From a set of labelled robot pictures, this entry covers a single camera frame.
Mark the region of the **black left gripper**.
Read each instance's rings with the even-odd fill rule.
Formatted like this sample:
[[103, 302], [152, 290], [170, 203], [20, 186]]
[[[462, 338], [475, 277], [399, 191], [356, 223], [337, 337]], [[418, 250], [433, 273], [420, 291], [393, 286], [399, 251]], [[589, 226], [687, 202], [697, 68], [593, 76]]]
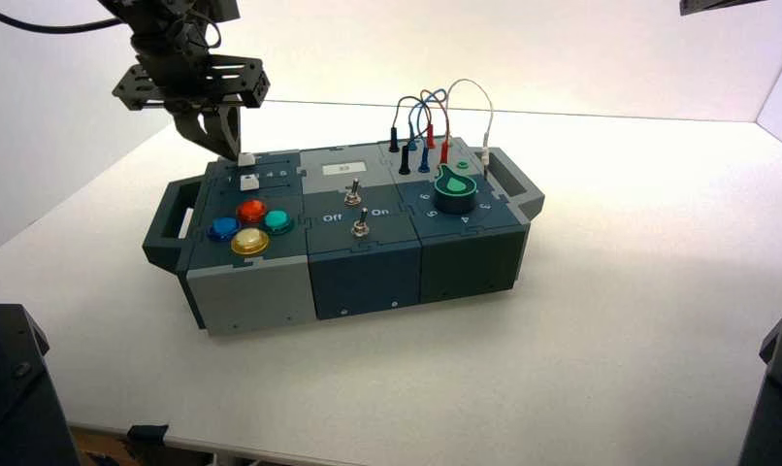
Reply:
[[214, 115], [200, 110], [228, 105], [218, 109], [220, 154], [237, 161], [241, 153], [238, 107], [259, 108], [269, 89], [270, 80], [261, 59], [210, 54], [196, 69], [179, 75], [170, 72], [162, 81], [135, 64], [114, 87], [113, 96], [131, 111], [196, 108], [173, 112], [175, 127], [184, 139], [215, 154], [219, 154], [219, 148], [212, 134]]

